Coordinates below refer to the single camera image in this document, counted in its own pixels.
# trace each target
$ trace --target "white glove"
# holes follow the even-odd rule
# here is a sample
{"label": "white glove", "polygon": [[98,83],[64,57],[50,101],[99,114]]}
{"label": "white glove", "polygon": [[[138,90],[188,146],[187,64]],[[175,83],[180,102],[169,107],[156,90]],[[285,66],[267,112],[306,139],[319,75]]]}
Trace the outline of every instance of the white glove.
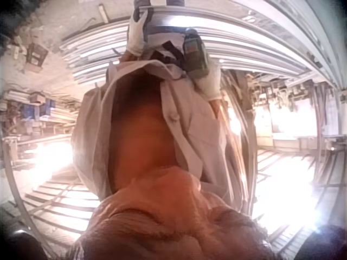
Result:
{"label": "white glove", "polygon": [[220,66],[209,59],[210,72],[206,77],[195,79],[195,83],[208,101],[221,99],[221,68]]}
{"label": "white glove", "polygon": [[141,56],[146,44],[144,41],[143,29],[147,15],[148,10],[142,14],[138,22],[135,22],[134,15],[131,16],[129,21],[129,35],[126,50],[138,57]]}

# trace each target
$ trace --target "shirt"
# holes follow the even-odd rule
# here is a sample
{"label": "shirt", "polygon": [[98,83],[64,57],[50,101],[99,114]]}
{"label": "shirt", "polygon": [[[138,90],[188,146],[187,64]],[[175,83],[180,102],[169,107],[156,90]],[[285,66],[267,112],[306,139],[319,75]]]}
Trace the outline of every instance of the shirt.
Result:
{"label": "shirt", "polygon": [[100,200],[112,194],[107,172],[117,82],[140,69],[162,79],[162,112],[175,140],[178,165],[198,179],[203,175],[203,190],[240,210],[247,200],[246,180],[240,176],[225,122],[215,119],[208,102],[180,68],[156,60],[111,64],[109,83],[85,94],[72,135],[74,164],[83,183]]}

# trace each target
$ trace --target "button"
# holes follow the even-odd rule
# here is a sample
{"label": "button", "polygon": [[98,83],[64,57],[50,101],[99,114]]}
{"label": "button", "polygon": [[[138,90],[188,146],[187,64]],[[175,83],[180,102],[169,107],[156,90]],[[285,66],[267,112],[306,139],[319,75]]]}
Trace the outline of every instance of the button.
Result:
{"label": "button", "polygon": [[169,117],[172,121],[178,121],[179,120],[179,114],[177,114],[176,112],[171,112]]}

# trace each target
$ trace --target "strap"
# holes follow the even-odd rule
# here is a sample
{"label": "strap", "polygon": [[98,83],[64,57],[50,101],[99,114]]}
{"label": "strap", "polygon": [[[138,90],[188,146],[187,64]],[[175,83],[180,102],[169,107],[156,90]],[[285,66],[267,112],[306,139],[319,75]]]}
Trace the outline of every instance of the strap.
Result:
{"label": "strap", "polygon": [[172,53],[176,60],[180,63],[180,67],[183,68],[184,55],[182,54],[182,52],[179,49],[177,49],[171,41],[163,43],[163,48]]}
{"label": "strap", "polygon": [[164,56],[162,53],[158,52],[157,50],[155,50],[153,52],[153,54],[150,57],[150,59],[151,60],[161,61],[164,64],[174,64],[174,65],[176,65],[178,67],[181,67],[180,63],[176,59],[168,57],[168,56]]}

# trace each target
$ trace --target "glove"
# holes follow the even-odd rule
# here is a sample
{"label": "glove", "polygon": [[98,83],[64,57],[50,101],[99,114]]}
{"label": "glove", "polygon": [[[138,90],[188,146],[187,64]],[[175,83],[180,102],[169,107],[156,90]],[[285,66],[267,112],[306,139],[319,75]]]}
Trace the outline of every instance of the glove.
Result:
{"label": "glove", "polygon": [[133,55],[141,56],[145,48],[145,40],[143,35],[143,29],[148,15],[148,10],[143,13],[141,18],[135,22],[134,16],[132,15],[129,21],[129,34],[128,42],[126,44],[126,50],[131,52]]}
{"label": "glove", "polygon": [[208,101],[222,99],[221,94],[221,68],[213,60],[209,60],[210,72],[206,77],[195,79],[195,84],[206,96]]}

